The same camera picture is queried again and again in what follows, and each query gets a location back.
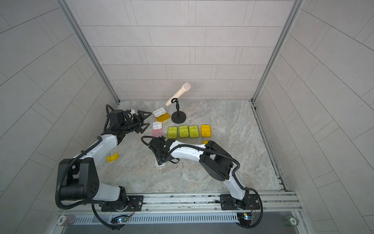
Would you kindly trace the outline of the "pink pillbox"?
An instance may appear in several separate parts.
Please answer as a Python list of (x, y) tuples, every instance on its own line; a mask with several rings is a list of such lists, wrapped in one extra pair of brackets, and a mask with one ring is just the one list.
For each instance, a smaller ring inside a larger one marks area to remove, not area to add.
[(161, 137), (163, 136), (163, 129), (162, 129), (163, 125), (161, 122), (153, 122), (152, 124), (152, 136), (153, 137)]

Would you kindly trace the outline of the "clear pillbox white tray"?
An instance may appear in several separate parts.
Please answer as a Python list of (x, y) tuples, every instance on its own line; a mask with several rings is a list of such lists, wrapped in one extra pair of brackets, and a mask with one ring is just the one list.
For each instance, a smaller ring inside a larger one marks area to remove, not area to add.
[(161, 168), (161, 167), (165, 167), (165, 166), (166, 166), (166, 163), (159, 164), (158, 161), (155, 160), (154, 165), (155, 165), (155, 167), (157, 167), (157, 168)]

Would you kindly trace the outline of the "green pillbox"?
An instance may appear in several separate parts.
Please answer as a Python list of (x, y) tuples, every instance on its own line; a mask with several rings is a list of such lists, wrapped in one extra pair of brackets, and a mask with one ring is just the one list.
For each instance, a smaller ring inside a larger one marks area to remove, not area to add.
[(189, 127), (187, 125), (181, 125), (178, 127), (180, 138), (186, 138), (190, 136)]
[(199, 127), (197, 125), (189, 126), (190, 138), (198, 138), (200, 136)]
[(177, 139), (178, 138), (178, 128), (176, 126), (171, 126), (167, 131), (168, 139)]

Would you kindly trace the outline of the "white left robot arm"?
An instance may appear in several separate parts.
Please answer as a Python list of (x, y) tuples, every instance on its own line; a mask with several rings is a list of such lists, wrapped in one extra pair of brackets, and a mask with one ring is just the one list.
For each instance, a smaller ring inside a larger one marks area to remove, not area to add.
[(101, 184), (96, 170), (99, 163), (123, 138), (131, 132), (143, 133), (149, 124), (145, 120), (151, 112), (114, 110), (106, 105), (104, 130), (97, 140), (74, 158), (58, 165), (55, 202), (62, 210), (84, 204), (99, 204), (108, 211), (123, 211), (130, 205), (122, 186)]

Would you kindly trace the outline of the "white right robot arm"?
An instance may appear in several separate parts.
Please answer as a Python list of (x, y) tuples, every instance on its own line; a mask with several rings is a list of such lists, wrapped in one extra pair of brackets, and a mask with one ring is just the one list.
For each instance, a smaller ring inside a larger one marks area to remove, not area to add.
[(167, 162), (174, 164), (181, 159), (196, 161), (212, 178), (221, 181), (228, 188), (229, 195), (220, 195), (216, 201), (222, 210), (262, 210), (262, 200), (253, 188), (245, 187), (237, 178), (236, 172), (240, 163), (214, 141), (207, 141), (201, 145), (182, 143), (175, 139), (166, 140), (165, 137), (149, 136), (151, 141), (141, 141), (155, 155), (158, 165)]

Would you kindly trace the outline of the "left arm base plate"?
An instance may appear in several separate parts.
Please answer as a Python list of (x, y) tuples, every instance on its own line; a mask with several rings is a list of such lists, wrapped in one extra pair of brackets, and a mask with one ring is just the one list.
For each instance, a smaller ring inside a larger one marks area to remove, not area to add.
[(143, 196), (127, 196), (124, 201), (108, 201), (99, 204), (102, 212), (140, 212)]

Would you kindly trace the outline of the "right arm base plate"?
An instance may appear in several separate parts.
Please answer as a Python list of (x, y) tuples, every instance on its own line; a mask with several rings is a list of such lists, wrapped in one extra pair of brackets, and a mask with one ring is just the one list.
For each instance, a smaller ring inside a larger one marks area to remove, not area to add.
[(235, 199), (229, 194), (220, 195), (220, 199), (216, 201), (220, 203), (222, 210), (260, 210), (261, 205), (259, 196), (256, 194), (246, 193), (242, 200)]

